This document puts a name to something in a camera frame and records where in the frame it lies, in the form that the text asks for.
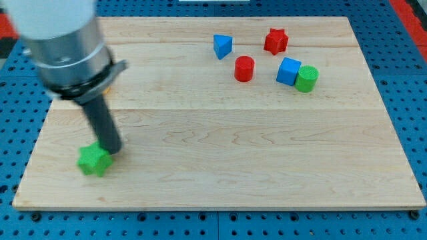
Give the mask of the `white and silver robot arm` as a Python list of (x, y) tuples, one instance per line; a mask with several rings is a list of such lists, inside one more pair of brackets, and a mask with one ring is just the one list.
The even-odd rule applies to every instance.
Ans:
[(5, 0), (6, 11), (37, 67), (58, 98), (88, 105), (127, 68), (116, 62), (97, 20), (94, 0)]

